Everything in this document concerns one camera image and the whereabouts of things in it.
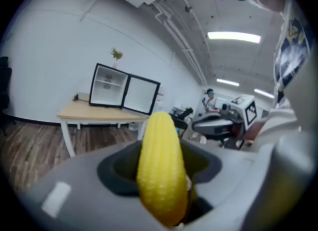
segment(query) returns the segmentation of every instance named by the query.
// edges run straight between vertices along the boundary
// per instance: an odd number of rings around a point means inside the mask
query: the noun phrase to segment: corn cob
[[[182,220],[187,208],[186,171],[173,120],[165,112],[148,120],[137,183],[142,203],[163,225],[171,227]]]

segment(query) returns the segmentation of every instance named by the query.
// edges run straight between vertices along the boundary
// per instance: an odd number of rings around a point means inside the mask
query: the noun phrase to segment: wooden floor
[[[137,139],[127,127],[69,128],[76,154]],[[24,122],[0,131],[0,161],[16,192],[23,192],[39,178],[69,158],[61,128]]]

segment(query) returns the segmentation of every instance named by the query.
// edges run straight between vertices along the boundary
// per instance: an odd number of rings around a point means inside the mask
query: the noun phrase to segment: white wall
[[[202,89],[206,91],[207,89],[213,89],[215,93],[215,98],[221,98],[225,100],[232,100],[238,97],[240,94],[250,94],[255,96],[256,112],[257,118],[260,119],[263,113],[263,110],[269,111],[272,107],[272,99],[268,97],[263,97],[254,92],[250,92],[242,89],[242,87],[230,86],[226,84],[214,84],[209,86],[203,86]],[[203,105],[200,102],[197,106],[197,113],[203,112]]]
[[[0,51],[12,67],[8,114],[57,122],[57,112],[77,91],[89,92],[95,64],[112,66],[112,48],[124,54],[118,69],[161,82],[165,111],[176,100],[197,106],[201,87],[153,17],[124,0],[98,0],[80,22],[89,2],[25,1]]]

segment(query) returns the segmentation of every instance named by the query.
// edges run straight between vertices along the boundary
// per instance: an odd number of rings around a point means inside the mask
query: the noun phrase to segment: ceiling light
[[[261,37],[254,34],[242,33],[242,32],[231,32],[231,31],[212,31],[208,32],[209,39],[234,39],[243,40],[252,43],[259,43]]]
[[[234,85],[234,86],[239,86],[238,82],[227,81],[224,79],[217,79],[217,82],[222,82],[222,83],[227,83],[227,84]]]
[[[264,96],[269,97],[269,98],[275,97],[273,94],[270,94],[270,93],[263,91],[263,90],[255,89],[254,91],[258,94],[264,95]]]

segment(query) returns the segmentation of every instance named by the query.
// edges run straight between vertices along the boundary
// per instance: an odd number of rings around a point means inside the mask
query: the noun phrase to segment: wooden table
[[[66,144],[66,148],[71,157],[75,156],[71,137],[69,133],[68,123],[130,123],[140,122],[138,128],[138,140],[142,140],[146,124],[147,115],[132,113],[119,108],[107,108],[90,106],[86,101],[71,101],[57,115],[61,119],[61,128]]]

